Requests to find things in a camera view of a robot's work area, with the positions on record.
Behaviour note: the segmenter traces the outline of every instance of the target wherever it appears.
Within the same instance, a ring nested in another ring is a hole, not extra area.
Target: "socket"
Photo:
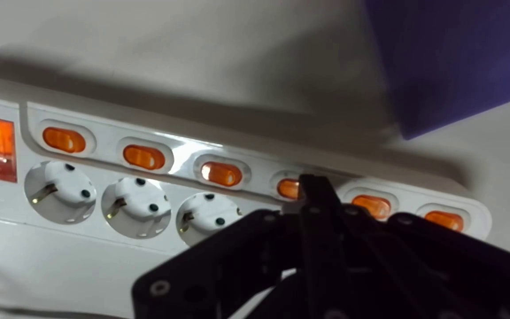
[[[239,206],[225,196],[197,194],[177,213],[181,238],[195,245],[241,219]]]
[[[73,164],[44,162],[28,171],[25,194],[30,206],[55,224],[80,224],[96,206],[90,178]]]
[[[170,222],[170,205],[159,182],[122,178],[110,185],[101,201],[108,224],[128,238],[161,235]]]

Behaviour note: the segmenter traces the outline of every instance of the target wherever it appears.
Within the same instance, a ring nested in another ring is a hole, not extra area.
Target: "purple object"
[[[365,0],[406,139],[510,102],[510,0]]]

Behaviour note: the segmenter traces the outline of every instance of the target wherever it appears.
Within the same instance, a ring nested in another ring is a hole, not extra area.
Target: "purple fabric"
[[[365,0],[406,139],[510,102],[510,0]]]

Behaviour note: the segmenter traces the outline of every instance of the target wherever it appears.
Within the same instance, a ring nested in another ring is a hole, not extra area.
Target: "black plastic object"
[[[342,206],[324,178],[301,199],[255,212],[133,286],[136,319],[510,319],[510,254],[399,213]]]

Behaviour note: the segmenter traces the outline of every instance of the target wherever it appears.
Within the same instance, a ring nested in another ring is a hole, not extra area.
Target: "electrical outlet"
[[[241,219],[239,206],[225,196],[197,194],[177,213],[177,228],[190,245],[206,240]]]
[[[44,162],[28,171],[25,194],[32,208],[55,224],[80,224],[96,206],[90,178],[71,164]]]
[[[170,205],[159,182],[124,178],[110,185],[101,208],[108,224],[128,238],[154,238],[170,221]]]

